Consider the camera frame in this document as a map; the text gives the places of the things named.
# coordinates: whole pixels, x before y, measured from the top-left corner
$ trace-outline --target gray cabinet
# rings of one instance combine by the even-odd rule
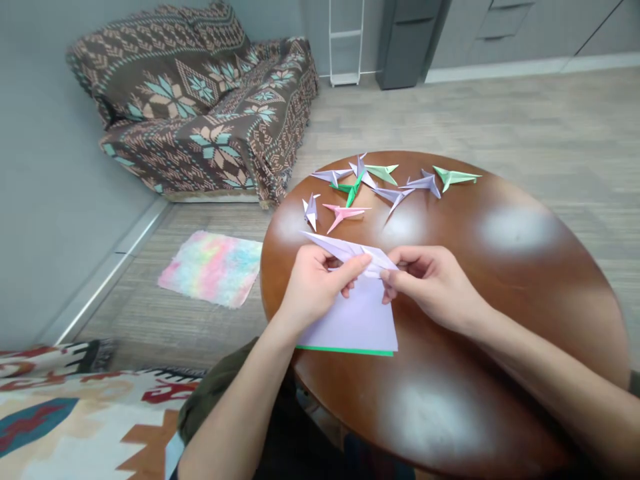
[[[441,0],[386,0],[376,80],[382,90],[414,87]]]
[[[452,0],[431,68],[572,57],[619,0]]]
[[[624,0],[578,56],[630,51],[640,51],[640,0]]]

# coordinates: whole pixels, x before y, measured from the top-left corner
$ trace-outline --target paper airplane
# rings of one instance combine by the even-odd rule
[[[353,185],[337,185],[335,183],[331,184],[332,188],[349,194],[349,196],[347,197],[347,208],[349,208],[355,200],[355,196],[358,193],[358,189],[360,188],[360,182],[362,182],[362,176],[363,174],[361,173],[360,176],[358,176],[358,178],[355,180],[355,183]]]
[[[328,230],[327,235],[330,234],[331,230],[336,228],[338,226],[338,223],[342,222],[342,220],[344,220],[346,218],[354,217],[356,215],[360,215],[361,213],[364,213],[365,210],[371,210],[370,207],[368,207],[368,208],[344,208],[344,207],[339,207],[338,205],[327,205],[326,203],[323,203],[323,205],[326,208],[328,208],[329,210],[333,210],[333,212],[335,214],[335,221],[333,222],[333,225],[331,226],[331,228]]]
[[[397,165],[390,165],[388,167],[383,167],[381,165],[365,165],[365,168],[370,174],[375,175],[380,180],[389,182],[390,184],[395,185],[396,187],[398,186],[398,184],[395,182],[395,180],[391,176],[391,172],[394,171],[396,168],[398,168]]]
[[[442,183],[445,186],[442,188],[442,193],[446,192],[452,183],[460,183],[463,181],[472,181],[474,183],[477,182],[477,179],[482,177],[482,175],[474,175],[472,173],[464,173],[464,172],[456,172],[454,170],[445,170],[440,167],[433,166],[435,172],[440,175],[442,178]]]
[[[324,171],[313,172],[311,176],[337,185],[338,180],[340,180],[342,177],[346,177],[347,175],[350,175],[351,172],[353,172],[353,170],[351,169],[324,170]]]
[[[370,254],[371,263],[367,266],[367,269],[364,272],[364,276],[366,277],[380,278],[380,272],[382,272],[382,270],[398,270],[398,267],[395,266],[394,262],[389,260],[389,257],[386,256],[386,254],[379,248],[368,247],[366,245],[360,245],[359,243],[352,243],[346,240],[323,237],[316,233],[309,233],[305,231],[301,231],[300,233],[306,235],[312,242],[324,248],[324,250],[328,251],[342,262],[346,262],[350,258],[355,257],[356,255],[362,255],[363,253]]]
[[[402,189],[424,189],[431,190],[431,193],[434,194],[437,198],[440,198],[440,190],[438,190],[438,186],[435,184],[435,174],[428,173],[422,170],[423,178],[409,181],[410,178],[407,179],[407,184],[404,187],[400,187]]]
[[[389,214],[387,215],[387,218],[389,218],[389,216],[391,216],[391,213],[395,210],[395,208],[400,204],[400,202],[402,202],[402,200],[404,200],[408,194],[410,194],[412,191],[414,191],[415,189],[410,189],[410,190],[387,190],[387,189],[381,189],[381,188],[374,188],[374,192],[376,192],[378,195],[380,195],[381,197],[386,198],[387,200],[389,200],[390,202],[393,202],[393,205],[391,206],[391,210],[389,210]]]
[[[365,163],[362,161],[365,155],[366,153],[363,153],[362,155],[358,155],[357,165],[354,165],[351,162],[349,162],[349,165],[351,166],[351,170],[355,173],[356,177],[360,177],[362,175],[362,182],[364,182],[364,184],[370,186],[371,188],[376,188],[377,185],[375,184],[369,172],[365,168]]]
[[[308,220],[308,222],[311,224],[311,226],[313,227],[313,231],[316,231],[315,222],[316,220],[318,220],[318,207],[315,204],[315,200],[319,196],[319,193],[317,195],[311,194],[309,203],[302,200],[302,205],[304,205],[305,208],[305,220]]]

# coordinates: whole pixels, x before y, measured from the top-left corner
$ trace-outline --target left hand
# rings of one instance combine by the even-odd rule
[[[340,262],[317,245],[304,245],[298,250],[285,297],[274,319],[287,326],[296,338],[333,306],[342,292],[349,290],[371,262],[371,256],[358,255],[340,266]]]

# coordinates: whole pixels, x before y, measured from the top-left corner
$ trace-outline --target rainbow fluffy rug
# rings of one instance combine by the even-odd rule
[[[262,243],[205,231],[184,242],[158,286],[236,309],[260,270]]]

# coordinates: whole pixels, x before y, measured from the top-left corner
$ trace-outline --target forearm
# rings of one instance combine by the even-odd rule
[[[179,464],[181,480],[253,477],[295,348],[295,338],[279,327],[278,315],[187,446]]]
[[[471,336],[606,470],[640,473],[640,400],[499,312]]]

